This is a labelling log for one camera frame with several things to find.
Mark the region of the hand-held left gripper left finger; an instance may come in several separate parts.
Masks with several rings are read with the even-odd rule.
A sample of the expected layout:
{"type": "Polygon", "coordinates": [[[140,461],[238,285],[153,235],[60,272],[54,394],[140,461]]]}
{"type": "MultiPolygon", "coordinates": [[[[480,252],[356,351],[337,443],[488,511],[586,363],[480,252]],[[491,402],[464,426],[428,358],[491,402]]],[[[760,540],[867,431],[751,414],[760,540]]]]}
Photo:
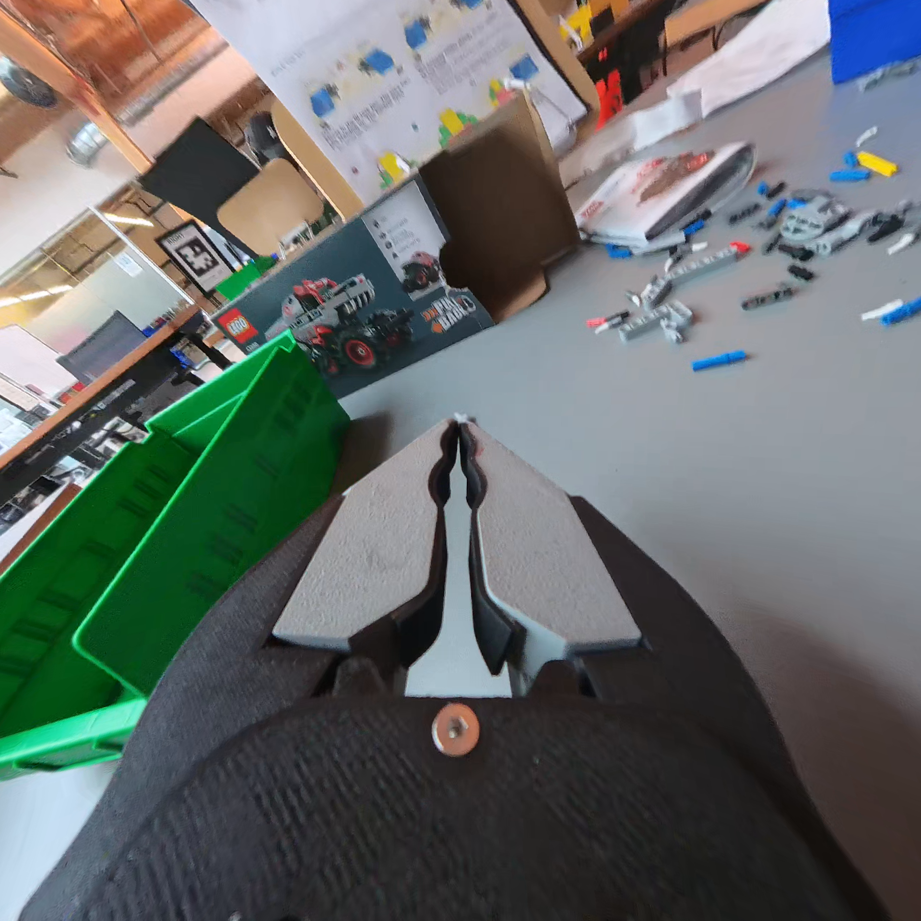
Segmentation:
{"type": "Polygon", "coordinates": [[[444,420],[343,494],[272,635],[410,667],[443,618],[444,508],[460,426],[444,420]]]}

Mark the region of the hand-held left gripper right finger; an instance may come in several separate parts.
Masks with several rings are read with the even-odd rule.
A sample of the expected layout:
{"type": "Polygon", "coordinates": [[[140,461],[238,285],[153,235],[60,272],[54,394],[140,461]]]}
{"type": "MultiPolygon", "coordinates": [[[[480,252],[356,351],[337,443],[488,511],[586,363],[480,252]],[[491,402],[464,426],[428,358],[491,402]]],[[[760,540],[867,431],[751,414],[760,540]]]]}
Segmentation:
{"type": "Polygon", "coordinates": [[[526,695],[550,662],[641,647],[641,629],[573,501],[478,425],[460,425],[476,641],[526,695]]]}

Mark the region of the blue plastic bin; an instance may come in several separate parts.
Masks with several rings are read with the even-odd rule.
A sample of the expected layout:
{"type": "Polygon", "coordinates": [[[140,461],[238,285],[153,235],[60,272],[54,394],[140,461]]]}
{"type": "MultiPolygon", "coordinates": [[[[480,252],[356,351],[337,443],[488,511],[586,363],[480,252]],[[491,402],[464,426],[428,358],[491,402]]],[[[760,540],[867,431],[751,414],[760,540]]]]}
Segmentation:
{"type": "Polygon", "coordinates": [[[920,55],[920,1],[829,1],[835,85],[920,55]]]}

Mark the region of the lego set box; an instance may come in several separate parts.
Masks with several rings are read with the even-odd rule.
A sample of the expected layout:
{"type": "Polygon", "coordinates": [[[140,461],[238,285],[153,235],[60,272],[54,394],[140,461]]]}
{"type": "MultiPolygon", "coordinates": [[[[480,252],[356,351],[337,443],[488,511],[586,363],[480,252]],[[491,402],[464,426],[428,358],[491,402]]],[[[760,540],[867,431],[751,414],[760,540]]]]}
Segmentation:
{"type": "Polygon", "coordinates": [[[245,354],[293,336],[343,397],[494,326],[448,282],[447,227],[412,178],[263,275],[212,321],[245,354]]]}

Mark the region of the loose lego pieces on table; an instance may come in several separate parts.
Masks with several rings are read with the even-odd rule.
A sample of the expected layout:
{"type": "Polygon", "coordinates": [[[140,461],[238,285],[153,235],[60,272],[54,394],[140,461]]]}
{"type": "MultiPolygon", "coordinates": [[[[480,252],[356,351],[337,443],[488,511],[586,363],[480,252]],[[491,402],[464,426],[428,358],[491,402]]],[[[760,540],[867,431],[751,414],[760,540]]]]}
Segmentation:
{"type": "MultiPolygon", "coordinates": [[[[743,190],[749,188],[754,174],[743,190]]],[[[848,204],[829,189],[795,189],[787,192],[784,181],[775,184],[761,181],[752,189],[753,196],[748,201],[736,201],[743,190],[718,211],[706,212],[702,220],[685,226],[683,235],[674,246],[668,248],[636,252],[584,240],[604,247],[608,256],[616,260],[665,257],[662,268],[652,275],[650,281],[639,291],[626,293],[630,303],[627,309],[590,319],[586,322],[588,328],[597,334],[616,330],[623,342],[630,342],[654,329],[661,329],[668,340],[682,343],[695,316],[677,298],[679,290],[709,274],[728,270],[745,259],[753,258],[756,251],[763,256],[782,256],[786,260],[785,276],[764,290],[742,295],[740,309],[745,313],[788,302],[800,293],[804,284],[816,280],[816,272],[811,268],[812,261],[829,259],[860,240],[869,245],[888,241],[885,253],[890,257],[919,243],[919,201],[899,201],[888,210],[869,208],[879,212],[872,224],[857,239],[834,254],[826,258],[798,260],[777,248],[780,227],[788,209],[800,206],[805,199],[817,193],[831,194],[848,204]]]]}

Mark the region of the lego instruction booklet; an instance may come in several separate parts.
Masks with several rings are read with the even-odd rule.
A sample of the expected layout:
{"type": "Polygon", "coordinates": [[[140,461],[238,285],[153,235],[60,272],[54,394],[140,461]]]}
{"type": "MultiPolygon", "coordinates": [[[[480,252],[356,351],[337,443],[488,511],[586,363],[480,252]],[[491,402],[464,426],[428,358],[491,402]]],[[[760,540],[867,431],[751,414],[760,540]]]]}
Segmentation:
{"type": "Polygon", "coordinates": [[[753,143],[630,160],[569,191],[579,236],[636,252],[674,246],[685,226],[743,190],[756,165],[753,143]]]}

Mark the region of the grey lego assembly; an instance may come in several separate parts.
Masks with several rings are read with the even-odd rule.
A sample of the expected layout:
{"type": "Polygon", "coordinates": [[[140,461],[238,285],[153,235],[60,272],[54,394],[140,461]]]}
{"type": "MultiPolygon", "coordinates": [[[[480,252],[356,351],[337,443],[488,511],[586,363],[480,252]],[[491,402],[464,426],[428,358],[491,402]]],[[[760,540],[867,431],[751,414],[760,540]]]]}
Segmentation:
{"type": "Polygon", "coordinates": [[[857,239],[878,213],[855,211],[834,195],[817,193],[788,209],[777,248],[798,260],[826,258],[857,239]]]}

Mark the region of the green plastic bin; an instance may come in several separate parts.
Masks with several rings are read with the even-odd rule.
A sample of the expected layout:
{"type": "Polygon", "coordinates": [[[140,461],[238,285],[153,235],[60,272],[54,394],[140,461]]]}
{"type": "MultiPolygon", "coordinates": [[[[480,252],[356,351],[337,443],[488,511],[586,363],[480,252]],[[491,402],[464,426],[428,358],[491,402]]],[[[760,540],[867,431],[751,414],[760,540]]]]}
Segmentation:
{"type": "Polygon", "coordinates": [[[287,332],[116,454],[2,576],[2,781],[121,756],[201,618],[327,499],[349,423],[287,332]]]}

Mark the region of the wooden chair back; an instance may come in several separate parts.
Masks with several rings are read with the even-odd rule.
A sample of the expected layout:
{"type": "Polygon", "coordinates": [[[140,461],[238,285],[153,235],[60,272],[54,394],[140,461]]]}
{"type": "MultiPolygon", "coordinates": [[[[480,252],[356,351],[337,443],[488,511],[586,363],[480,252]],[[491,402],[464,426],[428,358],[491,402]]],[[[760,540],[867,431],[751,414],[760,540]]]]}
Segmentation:
{"type": "Polygon", "coordinates": [[[323,217],[323,199],[285,159],[267,163],[217,210],[217,221],[253,254],[268,257],[323,217]]]}

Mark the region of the black monitor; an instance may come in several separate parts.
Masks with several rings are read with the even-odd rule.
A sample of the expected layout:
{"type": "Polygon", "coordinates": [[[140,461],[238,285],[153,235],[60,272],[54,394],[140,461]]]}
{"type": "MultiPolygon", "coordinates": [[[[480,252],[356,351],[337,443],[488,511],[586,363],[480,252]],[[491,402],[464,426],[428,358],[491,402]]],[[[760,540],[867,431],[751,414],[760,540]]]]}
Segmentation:
{"type": "Polygon", "coordinates": [[[145,192],[217,227],[218,210],[258,172],[246,155],[195,118],[138,182],[145,192]]]}

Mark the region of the white paper sheet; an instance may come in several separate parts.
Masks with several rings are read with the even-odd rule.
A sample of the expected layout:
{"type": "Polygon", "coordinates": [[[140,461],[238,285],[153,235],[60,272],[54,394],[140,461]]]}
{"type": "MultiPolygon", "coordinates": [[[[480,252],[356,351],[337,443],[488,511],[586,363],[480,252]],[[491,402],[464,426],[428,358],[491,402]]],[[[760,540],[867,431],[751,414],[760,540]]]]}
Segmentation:
{"type": "Polygon", "coordinates": [[[700,89],[666,98],[648,109],[635,111],[631,115],[632,150],[638,153],[674,134],[686,131],[703,119],[702,112],[700,89]]]}

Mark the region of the red plastic object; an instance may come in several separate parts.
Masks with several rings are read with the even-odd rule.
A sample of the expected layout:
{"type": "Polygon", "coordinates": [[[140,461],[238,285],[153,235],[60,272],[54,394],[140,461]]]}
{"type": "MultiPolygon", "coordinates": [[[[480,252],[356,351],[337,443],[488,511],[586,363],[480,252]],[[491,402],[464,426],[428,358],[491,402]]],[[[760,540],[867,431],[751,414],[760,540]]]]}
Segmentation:
{"type": "Polygon", "coordinates": [[[595,131],[599,132],[625,107],[620,70],[617,68],[611,70],[604,78],[596,82],[595,87],[600,102],[595,131]]]}

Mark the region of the white instruction poster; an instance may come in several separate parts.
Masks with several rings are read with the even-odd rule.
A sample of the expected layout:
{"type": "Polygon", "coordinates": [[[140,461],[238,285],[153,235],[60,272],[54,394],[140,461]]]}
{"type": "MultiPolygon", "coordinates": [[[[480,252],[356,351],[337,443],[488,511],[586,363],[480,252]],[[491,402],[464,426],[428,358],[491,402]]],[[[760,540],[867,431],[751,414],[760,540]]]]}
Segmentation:
{"type": "Polygon", "coordinates": [[[201,1],[361,206],[527,91],[553,147],[597,109],[538,2],[201,1]]]}

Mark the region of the white paper bag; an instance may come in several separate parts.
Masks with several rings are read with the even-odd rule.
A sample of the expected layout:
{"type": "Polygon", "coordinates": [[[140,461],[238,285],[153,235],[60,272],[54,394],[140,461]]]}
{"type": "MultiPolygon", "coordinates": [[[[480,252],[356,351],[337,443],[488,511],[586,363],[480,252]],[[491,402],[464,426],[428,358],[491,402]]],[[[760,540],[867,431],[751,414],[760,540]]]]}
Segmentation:
{"type": "Polygon", "coordinates": [[[681,75],[670,98],[697,97],[700,116],[746,98],[777,81],[827,46],[826,1],[773,1],[720,50],[681,75]]]}

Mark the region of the wooden desk with black frame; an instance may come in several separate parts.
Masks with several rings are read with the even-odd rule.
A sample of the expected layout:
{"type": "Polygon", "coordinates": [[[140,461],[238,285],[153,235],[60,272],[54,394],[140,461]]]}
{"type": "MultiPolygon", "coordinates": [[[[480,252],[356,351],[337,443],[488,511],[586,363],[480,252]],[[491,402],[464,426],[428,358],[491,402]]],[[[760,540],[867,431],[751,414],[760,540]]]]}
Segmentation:
{"type": "Polygon", "coordinates": [[[200,331],[208,322],[197,306],[180,310],[172,319],[122,358],[75,398],[39,424],[1,457],[1,504],[47,474],[63,457],[87,442],[112,419],[144,400],[163,383],[185,381],[172,350],[185,341],[204,347],[200,331]]]}

